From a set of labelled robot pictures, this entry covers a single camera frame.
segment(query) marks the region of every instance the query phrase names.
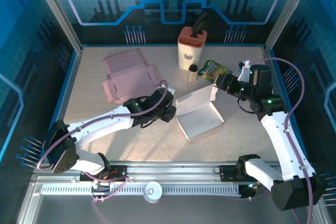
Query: small bottle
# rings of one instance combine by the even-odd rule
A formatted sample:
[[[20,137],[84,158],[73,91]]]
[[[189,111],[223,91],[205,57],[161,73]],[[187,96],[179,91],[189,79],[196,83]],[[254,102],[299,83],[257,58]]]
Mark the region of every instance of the small bottle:
[[[196,81],[197,79],[197,66],[191,64],[189,67],[189,82]]]

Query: open white box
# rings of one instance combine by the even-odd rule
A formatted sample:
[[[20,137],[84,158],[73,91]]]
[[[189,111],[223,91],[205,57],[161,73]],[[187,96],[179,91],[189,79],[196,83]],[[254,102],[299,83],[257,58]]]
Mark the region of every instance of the open white box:
[[[217,91],[212,84],[176,99],[176,120],[188,140],[224,123],[212,103]]]

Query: can lid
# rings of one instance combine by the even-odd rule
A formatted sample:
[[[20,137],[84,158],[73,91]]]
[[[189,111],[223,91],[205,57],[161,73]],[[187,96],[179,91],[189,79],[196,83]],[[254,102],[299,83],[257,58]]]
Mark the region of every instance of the can lid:
[[[191,64],[190,67],[189,67],[189,71],[190,72],[196,72],[197,71],[197,65]]]
[[[151,181],[145,186],[144,198],[149,202],[157,202],[162,196],[162,187],[158,182]]]

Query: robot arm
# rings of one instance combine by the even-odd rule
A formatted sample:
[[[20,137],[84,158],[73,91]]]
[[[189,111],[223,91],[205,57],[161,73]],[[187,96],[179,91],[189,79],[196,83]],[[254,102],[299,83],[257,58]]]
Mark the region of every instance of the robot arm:
[[[239,101],[249,101],[251,112],[256,114],[266,129],[279,158],[281,173],[268,166],[256,154],[238,158],[237,174],[253,177],[271,191],[273,201],[280,210],[308,206],[308,188],[303,170],[308,173],[312,184],[313,203],[322,196],[327,187],[325,179],[316,175],[307,161],[290,125],[285,131],[284,122],[287,108],[279,95],[272,93],[270,69],[265,65],[249,65],[241,62],[239,77],[232,74],[220,75],[216,80],[218,88],[238,97]],[[286,135],[289,132],[303,167]]]
[[[65,125],[63,120],[56,121],[48,131],[44,151],[53,173],[75,169],[106,177],[111,172],[109,162],[103,154],[93,154],[81,150],[84,145],[119,130],[140,125],[144,128],[157,119],[169,122],[174,118],[176,108],[172,106],[175,90],[168,88],[156,90],[150,97],[130,99],[116,109],[95,118]],[[51,146],[65,137],[55,148]]]

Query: snack bag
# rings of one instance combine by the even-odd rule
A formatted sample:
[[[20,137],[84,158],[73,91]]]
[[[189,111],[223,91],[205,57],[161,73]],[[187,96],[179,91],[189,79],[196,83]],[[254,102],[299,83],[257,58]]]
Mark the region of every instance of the snack bag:
[[[208,60],[204,67],[198,72],[198,75],[214,83],[217,77],[224,73],[232,73],[232,71],[224,68],[213,60]]]

